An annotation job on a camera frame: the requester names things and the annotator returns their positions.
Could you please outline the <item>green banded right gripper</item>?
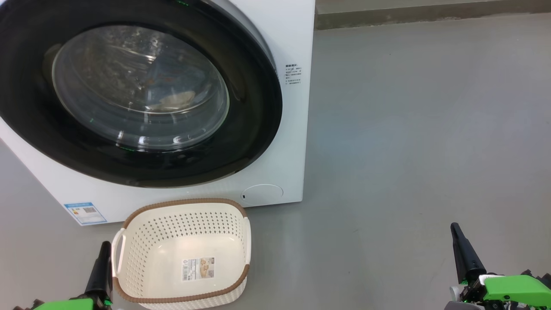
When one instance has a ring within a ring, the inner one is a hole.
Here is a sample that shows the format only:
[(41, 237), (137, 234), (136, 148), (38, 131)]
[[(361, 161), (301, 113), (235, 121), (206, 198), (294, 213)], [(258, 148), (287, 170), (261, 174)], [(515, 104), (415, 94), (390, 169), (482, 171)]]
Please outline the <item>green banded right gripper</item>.
[(458, 283), (451, 286), (452, 300), (447, 310), (549, 310), (551, 276), (533, 276), (530, 270), (520, 275), (487, 273), (480, 257), (458, 223), (450, 225)]

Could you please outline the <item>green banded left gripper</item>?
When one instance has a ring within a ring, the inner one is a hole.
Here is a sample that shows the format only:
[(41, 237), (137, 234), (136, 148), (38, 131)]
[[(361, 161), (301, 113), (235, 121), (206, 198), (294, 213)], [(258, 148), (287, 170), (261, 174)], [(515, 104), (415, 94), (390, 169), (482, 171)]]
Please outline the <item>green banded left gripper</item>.
[(112, 310), (112, 269), (111, 269), (111, 243), (102, 242), (98, 257), (92, 268), (88, 284), (85, 287), (86, 294), (94, 296), (80, 296), (67, 300), (44, 302), (35, 299), (28, 307), (13, 307), (14, 310)]

